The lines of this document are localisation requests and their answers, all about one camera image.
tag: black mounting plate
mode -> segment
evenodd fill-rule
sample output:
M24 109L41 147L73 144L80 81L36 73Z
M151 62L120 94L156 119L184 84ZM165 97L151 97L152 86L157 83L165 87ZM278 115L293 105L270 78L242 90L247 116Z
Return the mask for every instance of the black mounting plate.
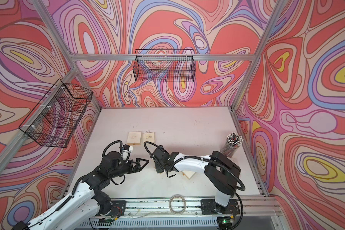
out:
M216 204L215 200L201 200L200 208L203 215L232 214L236 216L240 214L238 200L236 199L230 199L226 207Z
M112 206L108 216L123 216L125 211L126 200L111 200L111 203Z

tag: wooden block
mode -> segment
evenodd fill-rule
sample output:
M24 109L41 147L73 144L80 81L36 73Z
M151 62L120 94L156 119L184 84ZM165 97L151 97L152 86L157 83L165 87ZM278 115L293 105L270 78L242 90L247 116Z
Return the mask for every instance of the wooden block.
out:
M181 171L181 172L182 172L182 174L183 174L186 178L188 178L188 180L189 180L190 178L192 178L192 176L195 174L195 172L186 171L186 170Z
M146 141L154 143L154 132L143 133L143 143Z
M140 138L142 137L142 132L129 132L127 145L140 145Z

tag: red wire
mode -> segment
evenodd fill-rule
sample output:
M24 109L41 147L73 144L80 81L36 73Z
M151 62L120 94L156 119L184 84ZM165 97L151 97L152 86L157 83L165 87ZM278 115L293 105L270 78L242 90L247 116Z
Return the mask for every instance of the red wire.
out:
M121 212L121 214L123 213L118 206L112 206L111 208L118 208L118 214L116 214L116 217L119 215L120 212Z

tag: cable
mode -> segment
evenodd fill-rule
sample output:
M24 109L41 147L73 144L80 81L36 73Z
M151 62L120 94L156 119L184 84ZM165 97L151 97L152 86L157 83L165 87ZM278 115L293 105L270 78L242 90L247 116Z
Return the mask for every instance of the cable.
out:
M130 151L128 151L128 156L126 157L126 159L124 160L124 162L127 162L129 160L130 157Z
M122 152L122 150L123 150L123 142L122 142L121 140L115 140L114 142L111 142L110 144L108 144L108 145L105 147L105 149L104 149L103 152L102 152L102 157L105 156L107 149L110 148L111 145L114 145L114 144L116 144L116 143L120 143L120 155L122 156L122 155L123 155L123 152Z
M85 178L86 176L87 176L87 175L84 175L84 176L79 177L79 179L75 182L74 188L73 188L73 190L72 190L72 195L73 195L73 196L74 196L75 191L77 190L77 187L78 187L79 182L80 182L83 178Z
M182 199L183 202L184 202L184 208L183 208L183 210L181 210L181 211L179 211L179 212L174 211L174 210L172 209L172 207L171 207L171 202L172 202L172 200L175 199L175 198L180 198L180 199ZM180 214L182 214L182 213L185 211L185 209L186 209L186 200L184 199L183 196L174 195L174 196L172 196L172 197L170 198L170 200L169 200L169 208L170 208L170 211L171 211L173 214L175 214L175 215L180 215Z
M158 145L156 145L155 143L152 143L152 142L149 142L149 141L145 141L145 142L143 143L143 145L145 146L145 149L147 150L148 154L151 155L151 158L152 158L152 157L153 157L153 154L150 152L150 150L148 150L146 144L153 145L153 146L155 146L155 147L158 148L158 149L160 149L160 147L159 147Z
M35 225L37 225L37 224L39 224L39 223L41 223L42 221L44 221L44 220L46 220L50 215L52 215L52 214L54 214L54 212L56 212L56 210L55 211L53 211L51 214L49 214L48 216L46 216L45 218L43 218L41 221L39 221L39 222L37 222L37 223L35 223L35 224L33 224L33 225L31 225L31 226L29 226L29 227L27 227L27 228L25 228L25 229L23 229L23 230L27 230L27 229L30 229L30 228L32 228L33 226L35 226Z
M88 219L89 219L89 223L91 224L92 229L94 230L94 228L92 226L91 218L88 218Z
M124 179L123 179L123 181L122 181L121 183L119 183L119 184L124 183L124 181L125 181L125 175L123 175L123 176L124 176ZM117 184L112 178L111 178L111 181L112 181L115 185L119 185L119 184Z
M163 169L164 167L160 164L160 162L156 159L156 157L150 152L150 150L147 148L147 145L146 145L146 144L150 144L150 145L155 146L156 148L161 149L160 146L156 145L155 143L149 142L149 141L144 142L144 146L145 146L145 149L147 150L148 154L149 154L149 155L151 156L151 158L152 158L152 159ZM173 164L172 164L169 168L165 169L165 171L166 171L166 172L169 171L170 169L172 169L172 168L174 167L174 165L175 165L176 163L178 163L178 162L180 162L180 161L182 161L182 160L184 160L184 159L188 159L188 158L197 159L197 160L202 160L202 161L205 161L205 162L208 162L208 163L212 163L212 164L214 164L214 165L216 165L216 166L218 166L218 167L224 169L225 171L227 171L228 173L230 173L231 176L233 176L234 179L239 183L240 187L236 187L235 189L238 189L238 190L240 190L240 191L244 191L244 190L245 190L245 186L244 186L243 182L242 182L238 177L236 177L236 176L234 175L234 173L232 173L232 172L230 171L230 169L228 169L227 167L225 167L225 165L220 164L220 163L218 163L218 162L216 162L216 161L213 161L213 160L206 159L206 158L200 158L200 157L198 157L198 156L184 156L184 157L182 157L182 158L180 158L180 159L177 159L176 161L173 162Z
M238 200L240 202L240 217L239 217L238 222L233 227L228 228L227 230L232 230L236 228L240 224L240 221L243 219L243 213L244 213L243 202L241 201L240 196L237 193L235 193L235 195L238 197Z
M236 177L236 176L234 175L234 173L232 173L232 172L230 171L230 169L228 169L225 165L223 165L223 164L221 164L221 163L218 163L218 162L216 162L216 161L209 160L209 159L206 159L206 158L201 158L201 157L198 157L198 156L184 156L184 157L182 157L182 158L179 158L179 159L177 159L176 161L174 161L173 164L172 164L169 168L165 169L165 171L169 171L170 169L172 169L172 168L174 167L175 164L177 164L178 162L180 162L180 161L182 161L182 160L184 160L184 159L197 159L197 160L202 160L202 161L204 161L204 162L212 163L212 164L214 164L214 165L216 165L216 166L222 168L223 170L226 170L228 173L231 174L232 177L234 177L234 179L235 179L235 180L239 183L239 185L240 185L240 187L236 187L235 189L238 189L238 190L240 190L240 191L244 191L244 190L245 190L245 186L244 186L243 182L242 182L238 177Z
M158 148L158 149L160 149L160 150L161 150L161 148L160 148L158 145L156 145L155 143L152 143L152 142L149 142L149 141L145 141L145 142L143 143L143 145L145 146L145 149L147 150L148 154L151 156L151 158L154 160L154 162L156 162L156 163L159 165L159 167L163 170L164 167L160 164L160 161L156 158L156 156L153 155L153 154L150 152L150 150L147 148L147 145L146 145L146 144L153 145L153 146L155 146L156 148Z

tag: black cable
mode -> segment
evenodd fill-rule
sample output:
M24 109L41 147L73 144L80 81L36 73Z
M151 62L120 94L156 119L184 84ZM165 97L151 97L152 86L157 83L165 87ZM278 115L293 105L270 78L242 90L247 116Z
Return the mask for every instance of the black cable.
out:
M79 177L79 179L75 182L75 184L74 184L74 188L73 188L73 190L72 190L72 196L68 196L56 209L55 209L55 211L59 211L66 203L68 203L68 201L74 196L74 193L75 193L75 191L77 190L77 187L78 187L78 184L79 184L79 182L83 179L83 178L85 178L86 177L86 175L84 175L84 176L81 176L81 177Z
M130 157L130 151L128 151L128 156L126 157L126 159L124 160L124 162L127 162L129 160Z
M115 140L114 142L111 142L110 144L108 144L105 147L104 151L102 152L102 157L105 156L107 149L110 148L111 145L114 145L114 144L116 144L118 142L120 143L120 154L123 155L123 152L122 152L122 150L123 150L123 142L121 140Z
M46 216L45 218L43 218L41 221L44 221L44 220L46 220L50 215L48 215L48 216Z
M83 178L85 178L85 177L86 177L86 175L81 176L81 177L77 180L77 182L75 182L74 188L73 188L73 190L72 190L72 195L73 195L73 196L74 196L75 191L77 190L77 187L78 187L79 182L80 182Z
M159 165L159 167L163 170L164 167L160 164L160 161L156 158L156 156L153 155L153 154L150 152L150 150L147 148L147 145L146 145L146 144L153 145L153 146L155 146L156 148L158 148L158 149L160 149L160 150L161 150L161 148L160 148L158 145L156 145L155 143L152 143L152 142L149 142L149 141L145 141L145 142L143 143L143 145L145 146L145 149L147 150L148 154L151 156L151 158L154 160L154 162L156 162L156 163Z
M124 181L125 181L125 175L123 175L123 176L124 176L124 179L123 179L123 181L122 181L121 183L119 183L119 184L124 183ZM111 181L112 181L115 185L119 185L119 184L117 184L112 178L111 178Z
M46 216L45 218L43 218L40 222L37 222L37 223L35 223L35 224L33 224L33 225L31 225L31 226L29 226L29 227L27 227L27 228L25 228L25 229L23 229L23 230L27 230L27 229L30 229L30 228L32 228L33 226L35 226L35 225L37 225L37 224L39 224L39 223L41 223L42 221L44 221L44 220L46 220L50 215L48 215L48 216Z
M237 193L235 193L235 195L238 197L238 200L240 202L240 217L239 217L238 222L233 227L231 227L227 230L232 230L232 229L236 228L240 224L240 221L243 219L243 213L244 213L243 202L241 201L240 196Z
M156 145L155 143L152 143L152 142L149 142L149 141L145 141L145 142L143 143L143 145L145 146L145 149L147 150L148 154L151 155L151 158L152 158L152 157L153 157L153 154L148 150L146 144L153 145L153 146L155 146L156 148L159 148L159 149L160 149L160 147L159 147L158 145Z
M91 224L91 228L94 230L94 228L92 226L91 218L88 218L88 219L89 219L89 223Z
M218 162L216 162L216 161L213 161L213 160L206 159L206 158L200 158L200 157L198 157L198 156L184 156L183 158L179 158L179 159L177 159L176 161L174 161L173 164L172 164L169 168L165 169L165 171L169 171L169 170L172 169L172 168L174 167L174 165L177 164L178 162L180 162L180 161L182 161L182 160L184 160L184 159L189 159L189 158L190 158L190 159L202 160L202 161L205 161L205 162L208 162L208 163L212 163L212 164L214 164L214 165L216 165L216 166L222 168L223 170L226 170L228 173L231 174L232 177L234 177L234 179L235 179L235 180L239 183L239 185L240 185L240 187L237 186L235 189L238 189L238 190L240 190L240 191L244 191L244 190L245 190L245 186L244 186L243 182L242 182L238 177L236 177L236 176L234 175L234 173L232 173L232 172L230 171L230 169L228 169L225 165L223 165L223 164L221 164L221 163L218 163Z

